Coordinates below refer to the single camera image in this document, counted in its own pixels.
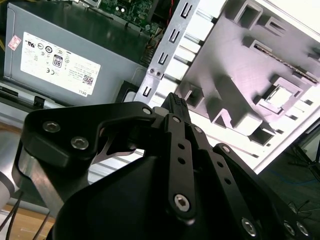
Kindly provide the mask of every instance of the rectangular hole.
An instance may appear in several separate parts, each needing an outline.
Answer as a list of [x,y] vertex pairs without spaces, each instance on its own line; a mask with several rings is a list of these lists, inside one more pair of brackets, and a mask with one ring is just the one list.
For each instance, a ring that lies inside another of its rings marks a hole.
[[270,26],[277,29],[278,31],[284,33],[286,30],[284,28],[282,28],[281,26],[279,26],[278,24],[276,24],[274,21],[270,22]]
[[242,27],[250,29],[252,25],[257,21],[259,15],[260,12],[258,10],[254,9],[250,5],[247,5],[245,6],[245,9],[243,10],[243,13],[238,22]]
[[294,95],[295,98],[297,98],[301,94],[301,91],[297,91]]
[[10,94],[15,97],[19,96],[19,94],[16,91],[13,91],[13,90],[6,88],[6,87],[3,87],[3,86],[0,86],[0,91],[4,92],[6,94]]
[[278,134],[284,134],[284,131],[280,130],[280,129],[277,129],[275,130]]
[[309,106],[311,106],[314,102],[313,102],[313,101],[310,101],[310,100],[305,100],[304,103],[305,103],[305,104],[308,104]]
[[168,58],[168,54],[165,55],[165,53],[161,53],[161,56],[159,58],[158,64],[164,65],[166,60]]
[[170,35],[170,38],[169,38],[169,42],[174,44],[176,42],[179,34],[180,34],[180,31],[176,32],[176,29],[173,29],[173,31]]
[[294,115],[290,115],[290,116],[288,116],[289,118],[291,118],[292,120],[297,120],[298,118],[296,117],[296,116],[294,116]]
[[150,92],[151,92],[151,87],[146,86],[142,95],[145,97],[148,97]]
[[186,19],[188,17],[188,14],[191,8],[192,8],[192,5],[186,2],[180,16]]

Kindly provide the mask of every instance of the gray floor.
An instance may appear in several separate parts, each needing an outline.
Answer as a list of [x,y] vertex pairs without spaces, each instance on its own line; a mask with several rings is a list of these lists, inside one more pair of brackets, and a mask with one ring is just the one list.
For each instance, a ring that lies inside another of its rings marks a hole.
[[282,153],[264,169],[260,177],[290,207],[300,208],[298,215],[304,219],[312,233],[320,239],[320,183],[306,167],[288,164],[296,159]]

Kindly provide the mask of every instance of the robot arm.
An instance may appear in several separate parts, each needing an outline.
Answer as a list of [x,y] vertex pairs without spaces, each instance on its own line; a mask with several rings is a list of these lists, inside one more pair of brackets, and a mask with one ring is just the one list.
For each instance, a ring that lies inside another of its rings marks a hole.
[[[135,149],[144,156],[88,184],[92,162]],[[229,146],[210,146],[173,93],[154,110],[127,102],[34,111],[12,173],[56,217],[48,239],[313,239]]]
[[19,141],[20,136],[17,133],[0,130],[0,209],[19,189],[12,177]]

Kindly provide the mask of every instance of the white plastic panel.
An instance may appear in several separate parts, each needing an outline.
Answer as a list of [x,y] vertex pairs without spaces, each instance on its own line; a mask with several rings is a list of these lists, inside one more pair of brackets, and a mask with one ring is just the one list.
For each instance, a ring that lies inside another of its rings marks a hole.
[[[256,1],[320,42],[320,35],[316,33],[320,32],[320,14],[318,14],[320,2],[318,0]],[[199,12],[204,14],[207,13],[207,16],[204,18],[199,14],[196,14],[187,29],[187,34],[195,39],[204,41],[213,26],[208,18],[217,18],[224,4],[225,0],[202,0],[199,5]],[[294,20],[284,11],[288,12],[294,18],[297,18],[298,21]],[[192,55],[190,52],[196,54],[200,49],[198,44],[187,38],[181,40],[180,46],[181,48],[176,51],[175,55],[187,61],[190,61],[191,58],[193,58],[191,57]],[[186,64],[173,59],[165,74],[177,80],[181,80],[188,68],[189,67]],[[164,97],[170,92],[174,92],[177,87],[178,84],[176,82],[164,78],[160,82],[157,94],[151,99],[149,106],[151,108],[161,106],[165,100]],[[320,87],[310,88],[310,90],[302,96],[301,100],[298,101],[282,119],[271,124],[275,130],[279,130],[279,133],[276,133],[266,146],[251,142],[246,136],[231,129],[212,124],[209,119],[198,115],[197,113],[190,111],[190,117],[192,122],[206,133],[208,141],[212,146],[217,143],[228,144],[246,162],[246,164],[258,174],[313,122],[320,118]],[[88,179],[93,183],[103,176],[113,173],[116,169],[142,157],[142,155],[143,150],[137,149],[132,155],[117,157],[115,159],[111,158],[95,164],[90,167]]]

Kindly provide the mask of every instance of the motherboard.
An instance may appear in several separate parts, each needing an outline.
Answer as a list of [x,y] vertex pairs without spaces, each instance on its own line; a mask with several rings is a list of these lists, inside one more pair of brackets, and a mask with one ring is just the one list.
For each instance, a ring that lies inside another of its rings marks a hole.
[[153,0],[102,0],[99,9],[155,35],[162,27],[147,19],[152,5]]

